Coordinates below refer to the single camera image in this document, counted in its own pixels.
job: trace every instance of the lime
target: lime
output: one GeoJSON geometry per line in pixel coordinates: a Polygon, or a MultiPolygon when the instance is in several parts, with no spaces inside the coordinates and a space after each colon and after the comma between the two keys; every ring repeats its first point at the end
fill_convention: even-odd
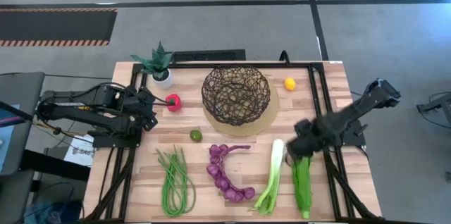
{"type": "Polygon", "coordinates": [[[192,130],[190,132],[190,138],[194,142],[201,142],[201,140],[202,140],[202,133],[199,130],[192,130]]]}

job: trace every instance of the long green beans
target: long green beans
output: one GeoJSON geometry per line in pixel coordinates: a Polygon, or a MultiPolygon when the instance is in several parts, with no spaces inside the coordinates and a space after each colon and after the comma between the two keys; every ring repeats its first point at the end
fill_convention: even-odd
{"type": "Polygon", "coordinates": [[[164,179],[163,190],[161,192],[161,207],[163,208],[163,212],[170,217],[177,217],[184,213],[189,213],[196,203],[196,189],[187,175],[183,149],[180,149],[180,155],[178,155],[175,146],[174,154],[162,154],[158,149],[156,152],[159,155],[158,162],[166,170],[166,178],[164,179]],[[187,208],[188,183],[191,184],[193,192],[193,200],[189,208],[187,208]]]}

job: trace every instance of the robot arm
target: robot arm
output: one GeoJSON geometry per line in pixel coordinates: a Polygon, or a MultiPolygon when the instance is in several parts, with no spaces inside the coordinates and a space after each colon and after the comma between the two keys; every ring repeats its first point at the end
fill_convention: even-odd
{"type": "Polygon", "coordinates": [[[296,138],[288,142],[287,150],[293,159],[311,156],[331,143],[334,135],[344,132],[348,125],[373,108],[394,107],[400,102],[400,93],[386,80],[370,83],[362,97],[343,110],[328,113],[313,121],[301,120],[295,125],[296,138]]]}
{"type": "Polygon", "coordinates": [[[44,122],[67,118],[96,126],[88,132],[94,137],[94,147],[136,147],[142,129],[150,131],[158,123],[153,106],[172,105],[155,104],[155,99],[145,87],[137,91],[105,82],[83,92],[46,91],[36,114],[44,122]]]}

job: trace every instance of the paper sheet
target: paper sheet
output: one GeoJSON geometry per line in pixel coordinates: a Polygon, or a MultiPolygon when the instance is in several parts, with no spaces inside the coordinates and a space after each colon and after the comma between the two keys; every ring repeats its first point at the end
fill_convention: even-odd
{"type": "MultiPolygon", "coordinates": [[[[91,143],[94,141],[94,138],[89,135],[75,137],[87,140],[91,143]]],[[[70,143],[70,145],[71,146],[64,157],[64,161],[70,161],[83,166],[92,165],[92,161],[94,159],[94,148],[92,147],[92,144],[79,139],[72,139],[72,143],[70,143]]]]}

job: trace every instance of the lemon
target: lemon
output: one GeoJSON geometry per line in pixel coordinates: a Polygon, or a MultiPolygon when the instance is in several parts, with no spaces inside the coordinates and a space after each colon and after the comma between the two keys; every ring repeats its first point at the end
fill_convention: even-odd
{"type": "Polygon", "coordinates": [[[296,82],[293,80],[293,78],[286,78],[285,79],[285,88],[293,91],[296,88],[296,82]]]}

